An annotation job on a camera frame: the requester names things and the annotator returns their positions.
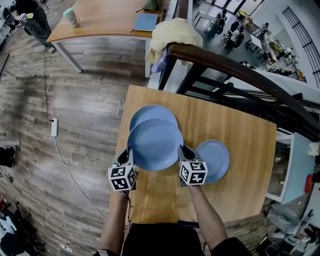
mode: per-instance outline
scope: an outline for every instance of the white cup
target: white cup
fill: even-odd
[[[79,26],[79,18],[76,16],[74,10],[72,8],[66,9],[63,13],[63,16],[70,22],[73,28]]]

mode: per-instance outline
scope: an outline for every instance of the electrical outlet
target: electrical outlet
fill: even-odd
[[[53,118],[51,123],[51,136],[57,137],[58,135],[58,119]]]
[[[60,251],[63,252],[64,255],[72,255],[72,249],[67,245],[59,244]]]

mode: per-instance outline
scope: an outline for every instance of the metal railing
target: metal railing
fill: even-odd
[[[290,132],[297,132],[312,141],[320,140],[320,123],[297,100],[302,94],[290,95],[273,81],[228,57],[203,48],[182,43],[167,46],[167,60],[159,81],[163,90],[177,60],[193,63],[176,93],[200,98],[237,109],[277,124]],[[202,76],[207,69],[230,75],[256,87],[273,100],[263,100],[256,93]],[[206,84],[206,88],[195,83]]]
[[[302,48],[304,48],[310,61],[312,72],[315,76],[316,85],[318,88],[320,88],[320,54],[318,49],[316,48],[309,33],[291,8],[288,6],[287,9],[285,9],[282,13],[288,19],[292,29],[295,31],[299,40],[301,41]]]

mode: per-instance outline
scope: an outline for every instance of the stacked plates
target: stacked plates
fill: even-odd
[[[178,147],[183,136],[172,112],[160,105],[140,108],[132,117],[127,148],[133,149],[135,164],[148,171],[160,171],[178,160]],[[201,143],[196,151],[208,167],[206,184],[215,183],[227,172],[230,156],[218,140]]]
[[[178,160],[184,139],[172,112],[160,105],[140,108],[130,122],[127,148],[133,149],[134,163],[148,171],[160,171]]]

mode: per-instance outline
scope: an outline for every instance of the notebook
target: notebook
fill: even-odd
[[[140,13],[135,20],[134,30],[153,31],[157,25],[158,14]]]

